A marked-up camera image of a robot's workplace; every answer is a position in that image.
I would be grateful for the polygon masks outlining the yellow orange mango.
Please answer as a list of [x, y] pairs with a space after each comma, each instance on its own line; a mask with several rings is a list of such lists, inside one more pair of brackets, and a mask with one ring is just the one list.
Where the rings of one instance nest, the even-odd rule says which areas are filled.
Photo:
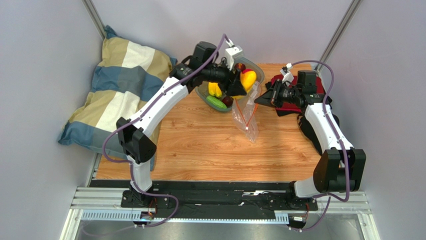
[[252, 69], [245, 69], [240, 74], [240, 81], [245, 91], [248, 93], [257, 80], [257, 73]]

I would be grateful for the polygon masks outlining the yellow banana bunch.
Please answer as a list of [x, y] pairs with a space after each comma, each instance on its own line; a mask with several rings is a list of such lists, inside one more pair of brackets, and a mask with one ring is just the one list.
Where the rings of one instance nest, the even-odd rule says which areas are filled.
[[216, 82], [209, 82], [208, 83], [208, 93], [210, 96], [221, 98], [223, 95], [222, 90], [219, 87], [219, 84]]

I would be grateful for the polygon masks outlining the clear zip top bag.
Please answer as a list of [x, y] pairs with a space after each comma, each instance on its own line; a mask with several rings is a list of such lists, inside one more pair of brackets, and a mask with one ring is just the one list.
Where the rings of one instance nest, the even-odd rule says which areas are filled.
[[246, 96], [235, 99], [232, 104], [231, 113], [233, 122], [251, 143], [255, 143], [259, 136], [258, 124], [255, 117], [258, 104], [255, 103], [255, 99], [261, 93], [261, 86], [256, 81]]

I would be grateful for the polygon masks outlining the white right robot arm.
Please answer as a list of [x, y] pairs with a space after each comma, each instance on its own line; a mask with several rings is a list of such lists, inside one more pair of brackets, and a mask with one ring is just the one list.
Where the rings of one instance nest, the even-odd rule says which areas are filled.
[[300, 70], [296, 83], [293, 75], [282, 69], [282, 79], [255, 99], [255, 103], [272, 108], [293, 104], [302, 114], [302, 120], [313, 130], [322, 155], [313, 175], [305, 180], [295, 181], [293, 192], [298, 198], [333, 196], [335, 192], [358, 191], [366, 163], [366, 154], [356, 149], [344, 136], [336, 122], [328, 95], [318, 92], [317, 76], [313, 70]]

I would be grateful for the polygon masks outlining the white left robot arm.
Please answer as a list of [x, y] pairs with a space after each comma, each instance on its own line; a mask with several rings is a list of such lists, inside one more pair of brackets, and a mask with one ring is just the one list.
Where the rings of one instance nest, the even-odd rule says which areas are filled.
[[203, 82], [217, 83], [228, 96], [245, 96], [241, 82], [242, 69], [235, 60], [243, 49], [227, 41], [228, 48], [220, 63], [216, 63], [219, 48], [212, 43], [199, 42], [191, 55], [174, 66], [164, 84], [138, 112], [130, 118], [119, 118], [117, 135], [130, 164], [130, 188], [123, 193], [122, 205], [148, 206], [156, 199], [152, 193], [151, 160], [157, 151], [150, 139], [158, 124], [169, 111]]

